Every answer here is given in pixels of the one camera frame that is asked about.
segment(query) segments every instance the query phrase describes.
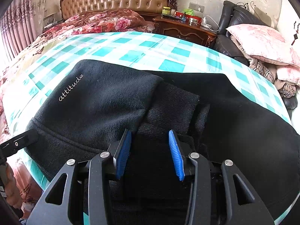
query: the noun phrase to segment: purple curtain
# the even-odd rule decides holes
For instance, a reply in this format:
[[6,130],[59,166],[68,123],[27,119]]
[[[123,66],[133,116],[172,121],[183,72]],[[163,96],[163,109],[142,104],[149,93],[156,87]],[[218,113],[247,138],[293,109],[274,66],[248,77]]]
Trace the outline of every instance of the purple curtain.
[[32,0],[13,0],[0,20],[0,29],[6,55],[11,61],[37,38]]

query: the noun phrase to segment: leather sofa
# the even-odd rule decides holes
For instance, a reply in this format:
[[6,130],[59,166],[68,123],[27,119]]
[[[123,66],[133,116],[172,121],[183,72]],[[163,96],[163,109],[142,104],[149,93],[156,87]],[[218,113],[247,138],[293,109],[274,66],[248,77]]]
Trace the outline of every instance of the leather sofa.
[[[217,52],[223,53],[246,66],[249,66],[249,62],[243,56],[241,51],[230,39],[230,33],[226,30],[229,26],[239,24],[252,24],[252,25],[265,25],[260,19],[255,17],[245,8],[240,7],[230,1],[224,1],[222,15],[219,22],[220,30],[218,31],[215,44],[211,46]],[[283,102],[290,118],[292,117],[292,110],[298,105],[296,96],[291,98],[283,98]]]

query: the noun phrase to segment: power outlet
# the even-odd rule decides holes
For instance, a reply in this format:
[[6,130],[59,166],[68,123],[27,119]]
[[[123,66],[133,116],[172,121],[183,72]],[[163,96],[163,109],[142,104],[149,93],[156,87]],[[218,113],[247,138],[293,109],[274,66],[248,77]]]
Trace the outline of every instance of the power outlet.
[[193,9],[193,10],[196,10],[198,11],[198,9],[200,8],[200,12],[203,13],[204,12],[204,6],[201,6],[197,3],[192,3],[190,2],[190,5],[188,6],[189,9]]

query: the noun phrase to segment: metal screw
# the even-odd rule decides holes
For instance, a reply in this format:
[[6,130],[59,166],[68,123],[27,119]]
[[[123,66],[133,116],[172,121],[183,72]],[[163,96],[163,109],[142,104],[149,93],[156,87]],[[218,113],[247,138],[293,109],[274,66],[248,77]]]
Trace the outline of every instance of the metal screw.
[[233,161],[232,160],[226,160],[225,165],[231,167],[233,165]]
[[197,152],[193,152],[190,154],[191,158],[193,159],[198,159],[200,157],[200,155]]
[[67,161],[67,165],[68,166],[72,166],[74,164],[75,164],[75,160],[74,159],[70,159],[70,160]]
[[100,157],[102,157],[102,158],[107,158],[107,157],[109,157],[109,156],[110,156],[110,153],[107,152],[107,151],[104,151],[104,152],[102,152],[102,153],[100,154]]

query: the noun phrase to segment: teal and white checkered cloth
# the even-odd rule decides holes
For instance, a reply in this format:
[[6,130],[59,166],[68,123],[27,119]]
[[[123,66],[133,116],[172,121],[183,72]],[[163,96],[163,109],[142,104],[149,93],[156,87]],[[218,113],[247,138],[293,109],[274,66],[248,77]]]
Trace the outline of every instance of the teal and white checkered cloth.
[[[278,91],[268,80],[240,62],[184,40],[141,32],[71,36],[46,52],[10,87],[3,99],[13,135],[21,134],[53,89],[83,59],[94,59],[139,70],[179,73],[223,73],[234,87],[291,123]],[[27,168],[45,189],[47,180],[27,154]]]

